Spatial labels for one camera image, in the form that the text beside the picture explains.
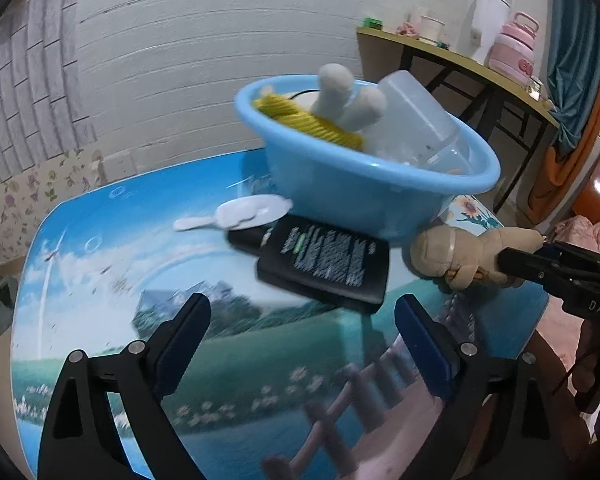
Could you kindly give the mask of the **brown plush toy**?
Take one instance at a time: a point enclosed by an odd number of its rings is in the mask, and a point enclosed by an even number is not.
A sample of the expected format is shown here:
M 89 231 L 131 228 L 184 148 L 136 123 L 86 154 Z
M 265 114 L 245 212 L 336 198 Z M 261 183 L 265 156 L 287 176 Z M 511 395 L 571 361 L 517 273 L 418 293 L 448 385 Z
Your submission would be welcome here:
M 426 278 L 442 278 L 457 292 L 474 283 L 519 287 L 524 280 L 498 270 L 496 257 L 505 248 L 535 252 L 544 242 L 545 237 L 532 229 L 490 229 L 477 236 L 442 224 L 414 238 L 410 247 L 411 265 Z

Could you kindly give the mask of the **clear toothpick box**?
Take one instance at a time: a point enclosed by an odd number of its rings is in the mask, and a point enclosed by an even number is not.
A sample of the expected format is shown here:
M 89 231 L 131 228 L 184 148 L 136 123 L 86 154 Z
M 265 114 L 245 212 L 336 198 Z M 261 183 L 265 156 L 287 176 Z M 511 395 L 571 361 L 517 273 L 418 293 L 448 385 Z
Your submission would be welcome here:
M 406 70 L 378 82 L 387 108 L 363 132 L 366 153 L 442 174 L 472 174 L 469 150 L 451 115 Z

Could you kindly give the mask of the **white sun plush toy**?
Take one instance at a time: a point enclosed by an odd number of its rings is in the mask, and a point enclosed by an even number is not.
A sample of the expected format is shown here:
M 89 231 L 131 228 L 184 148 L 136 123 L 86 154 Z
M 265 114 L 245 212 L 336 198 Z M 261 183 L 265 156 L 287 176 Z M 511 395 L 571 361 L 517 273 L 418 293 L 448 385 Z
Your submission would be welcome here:
M 384 92 L 374 86 L 355 89 L 353 74 L 336 63 L 323 65 L 317 82 L 317 98 L 309 108 L 272 90 L 265 90 L 252 104 L 266 117 L 307 136 L 364 151 L 363 131 L 377 124 L 387 111 Z

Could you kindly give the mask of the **orange curtain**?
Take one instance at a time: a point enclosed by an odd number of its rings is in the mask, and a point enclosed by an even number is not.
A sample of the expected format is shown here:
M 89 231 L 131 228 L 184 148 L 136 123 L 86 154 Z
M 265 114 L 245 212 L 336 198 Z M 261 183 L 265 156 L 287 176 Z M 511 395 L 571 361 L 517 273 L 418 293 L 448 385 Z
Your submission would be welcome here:
M 600 133 L 600 83 L 592 110 L 585 118 L 581 139 L 569 155 L 558 155 L 552 146 L 545 152 L 528 195 L 527 216 L 534 224 L 544 221 L 557 208 L 592 152 Z

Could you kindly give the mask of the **dustpan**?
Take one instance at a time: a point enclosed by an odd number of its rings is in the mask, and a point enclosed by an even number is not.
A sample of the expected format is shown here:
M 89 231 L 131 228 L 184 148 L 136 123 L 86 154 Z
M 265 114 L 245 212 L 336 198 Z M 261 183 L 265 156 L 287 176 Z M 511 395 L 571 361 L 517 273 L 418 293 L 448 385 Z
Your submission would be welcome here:
M 13 276 L 4 276 L 0 281 L 0 336 L 12 326 L 17 292 L 18 281 Z

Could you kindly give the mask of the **wooden side table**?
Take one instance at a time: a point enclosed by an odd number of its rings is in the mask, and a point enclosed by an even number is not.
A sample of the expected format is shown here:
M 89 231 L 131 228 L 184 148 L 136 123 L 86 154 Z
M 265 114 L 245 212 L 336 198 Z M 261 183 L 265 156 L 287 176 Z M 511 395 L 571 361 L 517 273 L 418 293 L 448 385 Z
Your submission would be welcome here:
M 533 173 L 558 127 L 545 104 L 490 68 L 418 39 L 368 27 L 358 28 L 356 39 L 364 79 L 377 82 L 407 70 L 449 113 L 492 144 L 503 165 L 494 210 L 507 205 L 527 212 Z

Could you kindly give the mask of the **white plastic scoop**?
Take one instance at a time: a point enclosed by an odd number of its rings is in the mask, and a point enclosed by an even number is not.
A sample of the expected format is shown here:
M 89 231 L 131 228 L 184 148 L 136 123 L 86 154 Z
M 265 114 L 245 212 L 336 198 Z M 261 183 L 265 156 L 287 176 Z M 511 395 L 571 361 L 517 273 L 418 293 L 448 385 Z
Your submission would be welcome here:
M 266 226 L 291 211 L 294 203 L 276 194 L 260 194 L 235 198 L 222 203 L 211 216 L 187 217 L 175 220 L 178 232 L 214 226 L 224 231 L 239 231 Z

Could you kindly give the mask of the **pink water bottle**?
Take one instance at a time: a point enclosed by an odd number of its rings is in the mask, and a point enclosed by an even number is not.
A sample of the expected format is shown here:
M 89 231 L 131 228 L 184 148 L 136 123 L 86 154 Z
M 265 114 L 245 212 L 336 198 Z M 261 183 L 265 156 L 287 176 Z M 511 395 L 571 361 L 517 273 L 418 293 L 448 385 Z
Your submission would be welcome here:
M 525 87 L 533 74 L 534 47 L 539 30 L 540 24 L 535 18 L 516 12 L 496 36 L 486 66 Z

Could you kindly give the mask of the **black bottle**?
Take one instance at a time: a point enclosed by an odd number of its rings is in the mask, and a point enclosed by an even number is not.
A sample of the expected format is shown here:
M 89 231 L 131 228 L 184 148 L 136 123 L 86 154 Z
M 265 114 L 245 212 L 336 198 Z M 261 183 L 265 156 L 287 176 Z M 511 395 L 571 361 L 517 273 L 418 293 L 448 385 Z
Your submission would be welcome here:
M 257 278 L 266 284 L 365 315 L 385 301 L 390 263 L 385 240 L 294 214 L 226 237 L 257 257 Z

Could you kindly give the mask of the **teal curtain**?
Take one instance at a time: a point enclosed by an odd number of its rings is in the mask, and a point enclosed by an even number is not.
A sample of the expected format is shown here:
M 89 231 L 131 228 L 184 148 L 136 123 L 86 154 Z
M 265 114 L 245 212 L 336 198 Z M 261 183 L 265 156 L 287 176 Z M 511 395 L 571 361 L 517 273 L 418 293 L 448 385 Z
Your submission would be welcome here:
M 553 148 L 580 143 L 600 84 L 600 11 L 593 0 L 552 0 L 547 88 L 559 122 Z

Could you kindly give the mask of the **blue plastic basin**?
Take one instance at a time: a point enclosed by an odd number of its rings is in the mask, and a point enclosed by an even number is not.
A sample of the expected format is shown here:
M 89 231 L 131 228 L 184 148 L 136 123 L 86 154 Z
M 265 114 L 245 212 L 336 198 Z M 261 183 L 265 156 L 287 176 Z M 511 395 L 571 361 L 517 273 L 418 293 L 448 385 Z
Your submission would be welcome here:
M 292 200 L 292 211 L 300 216 L 399 244 L 433 222 L 457 196 L 489 191 L 500 177 L 490 145 L 456 117 L 451 119 L 466 142 L 471 174 L 390 162 L 288 128 L 253 107 L 266 86 L 294 94 L 316 89 L 317 76 L 261 79 L 235 96 L 237 116 L 264 142 L 276 191 Z

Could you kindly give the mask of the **white kettle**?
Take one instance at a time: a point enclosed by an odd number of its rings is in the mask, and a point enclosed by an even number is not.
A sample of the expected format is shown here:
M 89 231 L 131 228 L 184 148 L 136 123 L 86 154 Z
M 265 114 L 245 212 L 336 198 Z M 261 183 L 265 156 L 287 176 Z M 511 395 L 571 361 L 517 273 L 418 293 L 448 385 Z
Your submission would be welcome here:
M 486 64 L 496 36 L 506 23 L 510 5 L 506 0 L 474 0 L 469 23 L 470 57 L 479 64 Z

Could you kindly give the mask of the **white cup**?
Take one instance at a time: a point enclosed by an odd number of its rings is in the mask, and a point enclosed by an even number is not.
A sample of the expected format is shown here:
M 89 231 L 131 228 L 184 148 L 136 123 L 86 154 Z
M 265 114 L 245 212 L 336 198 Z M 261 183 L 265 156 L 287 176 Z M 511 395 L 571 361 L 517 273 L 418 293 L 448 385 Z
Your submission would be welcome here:
M 443 36 L 444 28 L 445 22 L 428 15 L 423 15 L 420 18 L 419 39 L 430 44 L 437 44 Z

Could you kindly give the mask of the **green small box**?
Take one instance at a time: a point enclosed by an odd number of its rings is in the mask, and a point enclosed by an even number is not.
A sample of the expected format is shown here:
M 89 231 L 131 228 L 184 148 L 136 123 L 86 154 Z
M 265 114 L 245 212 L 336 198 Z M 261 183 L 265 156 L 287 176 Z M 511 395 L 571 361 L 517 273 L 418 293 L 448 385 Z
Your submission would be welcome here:
M 381 30 L 382 29 L 382 21 L 378 20 L 378 18 L 364 18 L 363 26 L 365 28 Z

